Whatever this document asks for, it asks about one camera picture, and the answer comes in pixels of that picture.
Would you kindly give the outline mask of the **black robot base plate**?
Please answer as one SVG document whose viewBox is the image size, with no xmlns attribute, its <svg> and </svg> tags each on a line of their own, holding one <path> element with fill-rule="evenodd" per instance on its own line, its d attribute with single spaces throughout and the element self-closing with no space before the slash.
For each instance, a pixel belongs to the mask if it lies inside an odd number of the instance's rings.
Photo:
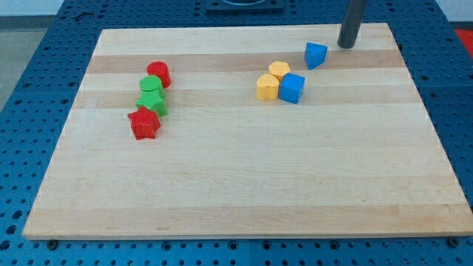
<svg viewBox="0 0 473 266">
<path fill-rule="evenodd" d="M 205 0 L 207 13 L 283 11 L 284 0 Z"/>
</svg>

